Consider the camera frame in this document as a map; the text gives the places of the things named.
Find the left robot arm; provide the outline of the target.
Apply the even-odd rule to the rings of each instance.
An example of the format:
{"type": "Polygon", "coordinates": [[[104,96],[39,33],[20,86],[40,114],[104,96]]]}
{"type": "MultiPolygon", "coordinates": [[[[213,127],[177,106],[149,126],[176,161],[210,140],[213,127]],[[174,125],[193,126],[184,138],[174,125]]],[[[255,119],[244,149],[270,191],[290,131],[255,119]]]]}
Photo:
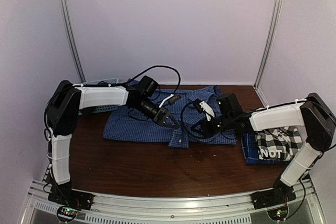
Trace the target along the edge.
{"type": "Polygon", "coordinates": [[[58,187],[54,194],[64,205],[71,205],[75,192],[64,184],[70,183],[70,141],[76,130],[79,112],[87,108],[115,105],[138,110],[155,124],[173,129],[179,124],[163,103],[150,100],[158,83],[144,76],[139,83],[74,84],[62,81],[48,101],[44,120],[45,137],[48,141],[48,159],[51,177],[58,187]]]}

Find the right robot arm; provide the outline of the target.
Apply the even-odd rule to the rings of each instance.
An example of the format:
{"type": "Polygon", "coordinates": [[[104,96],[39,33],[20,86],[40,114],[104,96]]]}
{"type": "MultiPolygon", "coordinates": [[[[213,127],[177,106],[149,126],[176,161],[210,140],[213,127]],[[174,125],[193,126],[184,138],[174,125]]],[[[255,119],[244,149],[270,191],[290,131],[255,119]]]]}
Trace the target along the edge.
{"type": "Polygon", "coordinates": [[[205,140],[227,130],[249,133],[256,140],[260,158],[289,161],[269,192],[274,204],[287,198],[293,185],[315,161],[334,147],[335,115],[316,93],[246,112],[233,93],[218,97],[217,104],[220,115],[215,115],[205,101],[197,99],[192,103],[205,118],[191,126],[191,131],[205,140]]]}

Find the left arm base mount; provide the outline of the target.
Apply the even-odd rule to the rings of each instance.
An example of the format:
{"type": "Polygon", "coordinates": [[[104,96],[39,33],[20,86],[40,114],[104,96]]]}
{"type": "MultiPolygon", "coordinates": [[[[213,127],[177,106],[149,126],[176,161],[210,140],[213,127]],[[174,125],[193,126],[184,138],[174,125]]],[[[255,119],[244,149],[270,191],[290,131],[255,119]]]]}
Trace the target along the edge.
{"type": "Polygon", "coordinates": [[[71,182],[58,185],[48,175],[44,192],[48,194],[48,201],[58,204],[56,217],[61,223],[74,221],[82,210],[90,210],[93,194],[72,189],[71,182]]]}

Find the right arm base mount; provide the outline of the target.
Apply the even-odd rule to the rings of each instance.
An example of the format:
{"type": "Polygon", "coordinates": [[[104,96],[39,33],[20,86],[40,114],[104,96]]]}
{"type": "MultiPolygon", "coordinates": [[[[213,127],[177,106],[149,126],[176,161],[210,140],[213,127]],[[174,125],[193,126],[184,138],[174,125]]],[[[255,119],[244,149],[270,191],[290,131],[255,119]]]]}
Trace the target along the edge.
{"type": "Polygon", "coordinates": [[[254,209],[267,208],[268,216],[273,221],[284,221],[289,215],[288,202],[296,199],[293,186],[287,186],[280,180],[275,180],[273,188],[257,191],[251,194],[254,209]]]}

